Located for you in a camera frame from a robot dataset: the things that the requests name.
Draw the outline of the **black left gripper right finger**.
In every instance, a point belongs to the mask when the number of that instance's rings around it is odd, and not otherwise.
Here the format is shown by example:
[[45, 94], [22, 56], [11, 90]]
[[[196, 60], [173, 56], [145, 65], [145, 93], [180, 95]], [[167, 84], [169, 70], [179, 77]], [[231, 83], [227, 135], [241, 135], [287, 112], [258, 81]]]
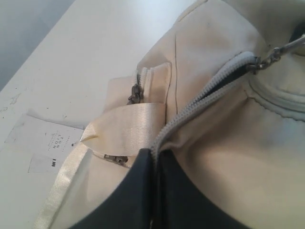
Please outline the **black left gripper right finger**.
[[192, 183], [171, 150], [161, 152], [154, 192], [154, 229], [239, 229], [241, 223]]

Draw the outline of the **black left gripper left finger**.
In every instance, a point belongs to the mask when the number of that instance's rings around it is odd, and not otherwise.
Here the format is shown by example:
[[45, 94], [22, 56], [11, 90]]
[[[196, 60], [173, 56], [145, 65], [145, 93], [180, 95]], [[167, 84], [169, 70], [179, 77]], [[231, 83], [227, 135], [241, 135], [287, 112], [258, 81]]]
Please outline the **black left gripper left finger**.
[[151, 222], [152, 157], [141, 149], [119, 186], [72, 229], [149, 229]]

